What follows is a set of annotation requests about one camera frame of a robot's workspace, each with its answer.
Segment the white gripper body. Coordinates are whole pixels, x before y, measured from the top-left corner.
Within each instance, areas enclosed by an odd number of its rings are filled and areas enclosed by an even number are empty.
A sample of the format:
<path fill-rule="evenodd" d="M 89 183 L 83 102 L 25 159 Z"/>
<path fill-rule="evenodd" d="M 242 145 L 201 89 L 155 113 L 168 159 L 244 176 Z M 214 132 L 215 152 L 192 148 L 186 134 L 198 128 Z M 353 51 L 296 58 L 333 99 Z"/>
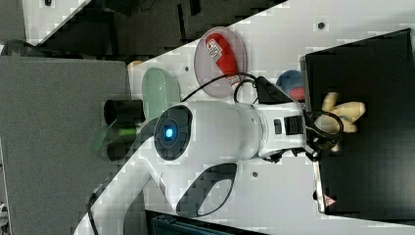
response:
<path fill-rule="evenodd" d="M 263 132 L 257 153 L 261 158 L 305 147 L 305 120 L 300 103 L 258 104 L 257 113 Z"/>

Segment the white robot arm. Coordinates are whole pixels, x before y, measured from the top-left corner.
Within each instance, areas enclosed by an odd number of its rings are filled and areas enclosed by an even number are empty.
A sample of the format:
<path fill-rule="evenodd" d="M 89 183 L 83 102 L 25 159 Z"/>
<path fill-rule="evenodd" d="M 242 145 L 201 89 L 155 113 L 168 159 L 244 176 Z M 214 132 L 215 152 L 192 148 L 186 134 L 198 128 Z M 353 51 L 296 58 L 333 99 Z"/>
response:
<path fill-rule="evenodd" d="M 207 216 L 229 198 L 238 162 L 277 160 L 305 146 L 304 111 L 297 102 L 174 105 L 141 128 L 127 162 L 93 194 L 73 235 L 123 235 L 126 213 L 150 180 L 175 214 Z"/>

